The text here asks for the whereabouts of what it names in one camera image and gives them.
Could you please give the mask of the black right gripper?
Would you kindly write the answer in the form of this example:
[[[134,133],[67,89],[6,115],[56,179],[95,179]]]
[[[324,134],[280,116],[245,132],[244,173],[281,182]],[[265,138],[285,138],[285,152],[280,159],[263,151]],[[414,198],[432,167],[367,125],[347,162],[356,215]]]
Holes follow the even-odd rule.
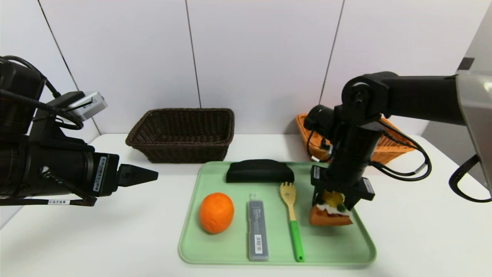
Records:
[[[314,186],[312,206],[323,205],[323,191],[338,192],[344,195],[343,205],[351,211],[359,200],[373,200],[375,195],[369,179],[362,177],[370,161],[355,165],[313,165],[310,169],[311,185]]]

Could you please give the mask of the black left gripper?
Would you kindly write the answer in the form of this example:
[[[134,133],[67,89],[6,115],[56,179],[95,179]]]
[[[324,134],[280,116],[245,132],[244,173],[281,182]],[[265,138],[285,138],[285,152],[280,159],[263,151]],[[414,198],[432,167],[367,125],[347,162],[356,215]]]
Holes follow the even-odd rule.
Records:
[[[68,149],[35,146],[35,196],[71,193],[55,181],[42,177],[44,167],[95,197],[111,195],[116,186],[130,187],[158,179],[158,172],[135,165],[121,164],[118,168],[118,160],[118,155],[98,153],[90,146]]]

